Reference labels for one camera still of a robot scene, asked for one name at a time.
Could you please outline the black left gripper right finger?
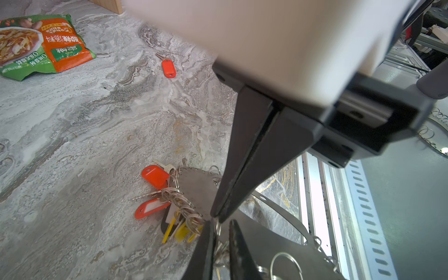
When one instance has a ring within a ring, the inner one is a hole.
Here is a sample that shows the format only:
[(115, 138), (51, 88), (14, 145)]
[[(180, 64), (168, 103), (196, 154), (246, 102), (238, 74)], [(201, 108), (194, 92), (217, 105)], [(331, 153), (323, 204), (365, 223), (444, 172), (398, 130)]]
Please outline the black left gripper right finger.
[(235, 219), (229, 223), (229, 255), (232, 280), (262, 280)]

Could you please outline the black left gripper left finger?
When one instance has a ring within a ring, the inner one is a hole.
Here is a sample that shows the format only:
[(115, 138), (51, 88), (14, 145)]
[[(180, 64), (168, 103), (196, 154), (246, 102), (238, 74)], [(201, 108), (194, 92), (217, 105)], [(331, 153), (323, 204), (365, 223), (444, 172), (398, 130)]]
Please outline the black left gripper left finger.
[(215, 224), (206, 221), (182, 280), (211, 280), (217, 243)]

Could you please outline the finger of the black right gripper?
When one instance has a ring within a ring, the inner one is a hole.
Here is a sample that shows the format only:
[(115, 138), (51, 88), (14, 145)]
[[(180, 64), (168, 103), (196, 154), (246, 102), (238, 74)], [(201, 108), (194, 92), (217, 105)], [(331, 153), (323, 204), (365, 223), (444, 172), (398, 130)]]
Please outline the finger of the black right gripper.
[(259, 168), (266, 155), (268, 134), (279, 116), (273, 99), (247, 86), (238, 93), (226, 167), (212, 205), (212, 217), (228, 219), (267, 178), (268, 169)]

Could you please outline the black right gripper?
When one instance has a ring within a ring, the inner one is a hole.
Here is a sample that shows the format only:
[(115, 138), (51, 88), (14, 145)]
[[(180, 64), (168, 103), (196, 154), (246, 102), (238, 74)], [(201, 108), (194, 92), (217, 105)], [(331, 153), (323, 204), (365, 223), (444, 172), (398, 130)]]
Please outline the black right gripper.
[(250, 87), (273, 99), (280, 111), (259, 168), (268, 169), (267, 178), (303, 152), (337, 168), (351, 159), (380, 155), (389, 143), (413, 137), (434, 105), (433, 99), (418, 91), (357, 73), (337, 101), (318, 107), (283, 96), (219, 61), (212, 68), (237, 93)]

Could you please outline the yellow key tag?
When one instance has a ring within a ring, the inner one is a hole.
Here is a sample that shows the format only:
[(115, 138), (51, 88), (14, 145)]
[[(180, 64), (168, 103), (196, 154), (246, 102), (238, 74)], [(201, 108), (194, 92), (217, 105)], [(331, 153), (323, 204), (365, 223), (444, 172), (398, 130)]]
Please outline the yellow key tag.
[(187, 213), (184, 215), (177, 210), (169, 223), (162, 243), (165, 244), (170, 238), (174, 238), (178, 243), (183, 241), (191, 243), (200, 236), (204, 223), (205, 220), (201, 214)]

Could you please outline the red key tag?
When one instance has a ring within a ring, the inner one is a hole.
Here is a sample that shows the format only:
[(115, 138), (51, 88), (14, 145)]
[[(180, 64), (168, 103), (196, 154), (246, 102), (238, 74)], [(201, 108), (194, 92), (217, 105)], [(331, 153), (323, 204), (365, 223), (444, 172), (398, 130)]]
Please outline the red key tag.
[(170, 79), (175, 78), (177, 72), (173, 61), (170, 58), (163, 56), (161, 54), (156, 54), (156, 56), (162, 60), (162, 70), (164, 76)]
[(134, 217), (135, 219), (143, 219), (148, 217), (156, 212), (166, 209), (171, 205), (170, 202), (161, 201), (158, 198), (146, 201), (142, 203), (135, 211)]
[(141, 172), (141, 176), (157, 190), (165, 189), (168, 186), (170, 177), (168, 172), (157, 165), (145, 167)]

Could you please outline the wooden two-tier shelf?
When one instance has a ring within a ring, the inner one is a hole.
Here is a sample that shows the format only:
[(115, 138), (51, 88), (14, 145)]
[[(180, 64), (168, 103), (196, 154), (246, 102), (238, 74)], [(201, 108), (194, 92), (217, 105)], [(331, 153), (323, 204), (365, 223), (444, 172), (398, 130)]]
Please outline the wooden two-tier shelf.
[(123, 6), (121, 0), (89, 0), (89, 1), (115, 14), (121, 15), (123, 13)]

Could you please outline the green orange noodle packet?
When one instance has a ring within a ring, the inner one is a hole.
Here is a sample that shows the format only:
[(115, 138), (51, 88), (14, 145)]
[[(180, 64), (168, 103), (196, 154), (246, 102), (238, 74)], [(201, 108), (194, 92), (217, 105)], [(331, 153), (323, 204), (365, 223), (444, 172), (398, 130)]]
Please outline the green orange noodle packet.
[(37, 72), (60, 73), (96, 58), (69, 14), (12, 17), (1, 21), (1, 75), (22, 81)]

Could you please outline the aluminium front rail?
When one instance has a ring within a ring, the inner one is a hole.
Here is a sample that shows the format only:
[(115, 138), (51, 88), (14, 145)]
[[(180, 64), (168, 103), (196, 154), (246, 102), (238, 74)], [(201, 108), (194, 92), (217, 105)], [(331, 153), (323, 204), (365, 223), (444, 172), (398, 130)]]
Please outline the aluminium front rail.
[(332, 168), (306, 153), (296, 161), (300, 217), (347, 280), (398, 278), (361, 161)]

